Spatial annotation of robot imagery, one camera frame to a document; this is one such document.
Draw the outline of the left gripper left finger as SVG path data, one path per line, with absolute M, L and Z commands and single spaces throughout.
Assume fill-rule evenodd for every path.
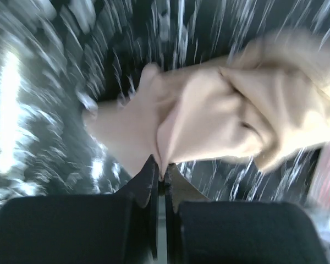
M 114 194 L 15 198 L 0 209 L 0 263 L 151 263 L 158 165 Z

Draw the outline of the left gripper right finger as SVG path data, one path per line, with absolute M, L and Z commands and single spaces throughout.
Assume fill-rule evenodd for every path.
M 169 263 L 327 263 L 310 217 L 286 202 L 211 201 L 171 165 L 164 178 Z

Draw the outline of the beige t shirt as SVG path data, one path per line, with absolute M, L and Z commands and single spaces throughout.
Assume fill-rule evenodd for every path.
M 283 30 L 226 57 L 163 72 L 144 67 L 125 106 L 82 115 L 86 130 L 130 176 L 153 156 L 171 163 L 253 158 L 270 171 L 330 141 L 330 37 Z

